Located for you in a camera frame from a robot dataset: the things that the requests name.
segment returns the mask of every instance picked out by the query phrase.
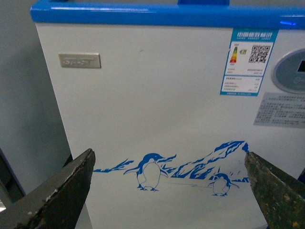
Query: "metal nameplate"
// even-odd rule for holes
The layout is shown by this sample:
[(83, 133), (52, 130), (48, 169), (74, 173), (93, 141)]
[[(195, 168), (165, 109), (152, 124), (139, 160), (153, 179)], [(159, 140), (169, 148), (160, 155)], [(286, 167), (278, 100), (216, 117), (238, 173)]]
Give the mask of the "metal nameplate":
[(98, 53), (59, 53), (58, 56), (63, 68), (101, 68)]

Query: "gray wall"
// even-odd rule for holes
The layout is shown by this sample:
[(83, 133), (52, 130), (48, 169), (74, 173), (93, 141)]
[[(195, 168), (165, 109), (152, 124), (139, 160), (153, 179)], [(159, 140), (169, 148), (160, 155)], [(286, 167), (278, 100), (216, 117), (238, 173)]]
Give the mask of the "gray wall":
[(305, 0), (230, 0), (230, 5), (304, 7)]
[(25, 193), (70, 155), (30, 7), (0, 4), (0, 148)]

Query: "white sticker label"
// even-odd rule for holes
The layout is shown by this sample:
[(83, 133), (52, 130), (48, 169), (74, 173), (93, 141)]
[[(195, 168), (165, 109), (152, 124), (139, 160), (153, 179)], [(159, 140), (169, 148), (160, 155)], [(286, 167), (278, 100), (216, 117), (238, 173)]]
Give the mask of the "white sticker label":
[(234, 29), (222, 95), (257, 96), (278, 31)]
[(258, 93), (262, 77), (225, 76), (223, 92)]
[(305, 95), (265, 93), (254, 125), (305, 128)]
[(263, 76), (272, 47), (272, 42), (232, 42), (225, 75)]

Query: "blue penguin drawing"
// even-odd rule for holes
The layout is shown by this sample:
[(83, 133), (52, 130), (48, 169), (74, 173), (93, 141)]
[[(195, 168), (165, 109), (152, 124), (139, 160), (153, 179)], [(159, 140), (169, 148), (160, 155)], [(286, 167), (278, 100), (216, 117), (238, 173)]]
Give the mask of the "blue penguin drawing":
[(213, 186), (213, 196), (222, 196), (225, 197), (227, 196), (227, 192), (230, 190), (231, 186), (236, 186), (239, 188), (238, 185), (233, 184), (227, 174), (224, 173), (218, 173), (214, 175), (217, 177), (217, 179), (210, 183), (208, 187)]
[(168, 177), (167, 172), (162, 170), (157, 164), (157, 161), (163, 158), (164, 157), (156, 153), (147, 154), (137, 167), (128, 169), (124, 172), (124, 175), (127, 173), (136, 173), (139, 183), (138, 188), (146, 191), (147, 188), (150, 187), (151, 191), (158, 191), (156, 190), (156, 187), (159, 184), (160, 176), (163, 175)]

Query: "qr code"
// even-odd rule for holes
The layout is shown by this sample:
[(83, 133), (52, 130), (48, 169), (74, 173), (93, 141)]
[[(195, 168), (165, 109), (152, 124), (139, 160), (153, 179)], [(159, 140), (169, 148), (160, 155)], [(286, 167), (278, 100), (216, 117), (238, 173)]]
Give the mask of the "qr code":
[(271, 46), (253, 45), (249, 63), (266, 63)]

